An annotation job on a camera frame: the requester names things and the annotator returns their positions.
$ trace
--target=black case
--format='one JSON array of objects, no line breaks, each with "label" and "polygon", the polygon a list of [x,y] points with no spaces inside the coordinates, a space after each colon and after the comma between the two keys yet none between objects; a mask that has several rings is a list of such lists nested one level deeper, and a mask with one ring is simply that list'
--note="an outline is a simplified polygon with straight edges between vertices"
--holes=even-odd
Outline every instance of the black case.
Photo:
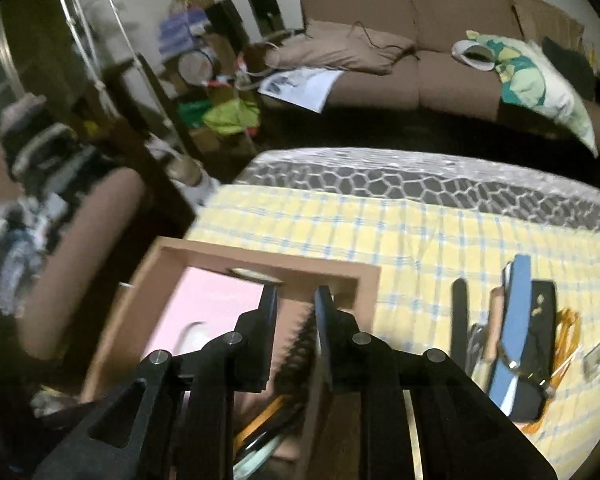
[{"label": "black case", "polygon": [[[541,296],[542,303],[539,304],[538,298]],[[529,332],[522,350],[521,368],[529,372],[540,370],[543,377],[549,377],[553,369],[555,349],[555,283],[533,280],[531,298],[533,304]],[[520,379],[509,418],[514,422],[535,422],[542,415],[544,402],[544,395],[537,386]]]}]

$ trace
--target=small device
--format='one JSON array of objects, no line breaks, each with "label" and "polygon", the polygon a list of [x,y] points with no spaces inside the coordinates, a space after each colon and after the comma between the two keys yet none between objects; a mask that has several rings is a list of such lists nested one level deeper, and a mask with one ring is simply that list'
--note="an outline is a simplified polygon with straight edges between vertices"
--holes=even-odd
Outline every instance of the small device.
[{"label": "small device", "polygon": [[582,359],[582,373],[587,383],[600,373],[600,343]]},{"label": "small device", "polygon": [[219,0],[211,7],[207,7],[205,14],[211,22],[213,30],[229,40],[236,55],[242,51],[245,45],[249,44],[249,37],[242,25],[242,18],[232,0]]},{"label": "small device", "polygon": [[285,30],[277,0],[248,0],[263,38]]}]

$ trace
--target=pink paper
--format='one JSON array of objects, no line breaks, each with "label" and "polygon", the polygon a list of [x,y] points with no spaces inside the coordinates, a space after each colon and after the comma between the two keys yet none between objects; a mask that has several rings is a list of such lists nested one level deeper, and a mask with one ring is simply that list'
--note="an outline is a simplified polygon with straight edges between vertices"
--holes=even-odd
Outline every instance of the pink paper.
[{"label": "pink paper", "polygon": [[260,303],[262,285],[208,270],[187,267],[182,273],[144,355],[168,350],[173,355],[199,350],[231,332],[238,316]]}]

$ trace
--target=cardboard box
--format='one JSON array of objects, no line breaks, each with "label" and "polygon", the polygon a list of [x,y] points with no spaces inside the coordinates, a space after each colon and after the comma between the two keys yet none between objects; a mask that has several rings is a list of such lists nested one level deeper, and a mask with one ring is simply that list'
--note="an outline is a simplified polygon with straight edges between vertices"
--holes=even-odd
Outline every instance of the cardboard box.
[{"label": "cardboard box", "polygon": [[138,365],[144,347],[187,267],[232,276],[235,276],[232,269],[248,269],[280,280],[272,375],[311,309],[318,285],[330,287],[336,306],[350,309],[360,330],[371,330],[379,267],[158,238],[111,309],[84,382],[82,402],[106,394]]}]

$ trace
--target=white paper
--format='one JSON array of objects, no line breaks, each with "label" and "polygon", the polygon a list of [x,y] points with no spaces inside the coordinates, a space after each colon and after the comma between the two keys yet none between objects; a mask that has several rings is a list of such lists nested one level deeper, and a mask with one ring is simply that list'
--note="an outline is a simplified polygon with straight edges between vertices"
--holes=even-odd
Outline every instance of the white paper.
[{"label": "white paper", "polygon": [[502,413],[509,416],[511,415],[511,410],[513,410],[513,401],[516,400],[516,392],[518,390],[518,376],[514,375],[511,382],[509,383],[509,387],[507,388],[507,393],[502,400],[502,404],[500,405],[500,409]]},{"label": "white paper", "polygon": [[342,70],[297,68],[276,72],[260,83],[261,94],[320,113]]}]

